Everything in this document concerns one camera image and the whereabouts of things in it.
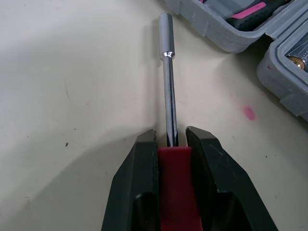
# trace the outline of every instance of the rubber grip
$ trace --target rubber grip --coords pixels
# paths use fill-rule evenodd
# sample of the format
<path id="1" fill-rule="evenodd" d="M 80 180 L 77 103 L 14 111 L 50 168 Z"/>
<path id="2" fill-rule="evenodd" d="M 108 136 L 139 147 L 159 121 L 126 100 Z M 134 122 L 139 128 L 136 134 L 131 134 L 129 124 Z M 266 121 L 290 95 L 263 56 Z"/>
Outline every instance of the rubber grip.
<path id="1" fill-rule="evenodd" d="M 265 22 L 276 9 L 287 2 L 288 0 L 256 0 L 249 7 L 234 14 L 226 21 L 235 29 L 253 31 Z"/>
<path id="2" fill-rule="evenodd" d="M 162 231 L 203 231 L 192 182 L 192 148 L 158 150 Z"/>

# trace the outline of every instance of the tabletop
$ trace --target tabletop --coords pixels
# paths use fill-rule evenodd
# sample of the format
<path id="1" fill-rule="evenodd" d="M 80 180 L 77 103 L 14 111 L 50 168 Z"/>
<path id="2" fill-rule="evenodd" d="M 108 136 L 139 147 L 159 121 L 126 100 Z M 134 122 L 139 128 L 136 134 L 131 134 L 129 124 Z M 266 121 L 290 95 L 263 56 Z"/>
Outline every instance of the tabletop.
<path id="1" fill-rule="evenodd" d="M 166 144 L 161 0 L 0 2 L 0 230 L 98 231 L 113 175 L 150 128 Z M 280 231 L 308 230 L 308 123 L 256 76 L 267 47 L 223 52 L 174 16 L 180 144 L 210 131 Z"/>

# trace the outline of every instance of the plastic case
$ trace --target plastic case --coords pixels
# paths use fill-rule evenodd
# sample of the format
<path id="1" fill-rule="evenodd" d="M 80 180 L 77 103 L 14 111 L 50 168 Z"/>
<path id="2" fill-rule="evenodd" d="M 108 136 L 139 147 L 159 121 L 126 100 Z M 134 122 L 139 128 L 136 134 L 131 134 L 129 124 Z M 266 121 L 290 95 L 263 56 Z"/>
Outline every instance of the plastic case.
<path id="1" fill-rule="evenodd" d="M 292 0 L 278 8 L 254 31 L 239 31 L 225 20 L 254 0 L 165 0 L 174 13 L 182 15 L 203 37 L 231 53 L 243 52 L 261 36 L 274 41 L 257 68 L 261 83 L 272 91 L 295 116 L 308 121 L 308 73 L 286 54 L 308 33 L 308 0 Z"/>

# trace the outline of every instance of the pink handle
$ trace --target pink handle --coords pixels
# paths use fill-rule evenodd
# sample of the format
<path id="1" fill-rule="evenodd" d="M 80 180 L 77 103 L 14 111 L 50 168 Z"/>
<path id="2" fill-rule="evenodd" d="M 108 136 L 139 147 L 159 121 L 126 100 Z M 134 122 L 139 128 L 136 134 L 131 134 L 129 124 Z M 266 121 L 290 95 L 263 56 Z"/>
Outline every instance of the pink handle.
<path id="1" fill-rule="evenodd" d="M 252 13 L 254 13 L 254 12 L 264 8 L 264 7 L 266 7 L 266 3 L 265 2 L 260 2 L 257 5 L 254 5 L 254 6 L 250 7 L 250 8 L 248 8 L 248 9 L 240 12 L 240 13 L 237 13 L 237 14 L 233 15 L 231 18 L 242 19 L 242 18 L 245 18 L 245 17 L 251 15 Z"/>

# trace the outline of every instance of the metal rod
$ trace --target metal rod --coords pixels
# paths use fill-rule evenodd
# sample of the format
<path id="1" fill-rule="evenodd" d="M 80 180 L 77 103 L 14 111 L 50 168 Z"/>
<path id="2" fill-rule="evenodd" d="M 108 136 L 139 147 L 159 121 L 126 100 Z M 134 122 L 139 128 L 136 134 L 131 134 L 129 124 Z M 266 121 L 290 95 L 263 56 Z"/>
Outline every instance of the metal rod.
<path id="1" fill-rule="evenodd" d="M 159 16 L 159 44 L 164 65 L 167 146 L 175 147 L 179 145 L 172 65 L 175 51 L 172 16 L 168 13 Z"/>

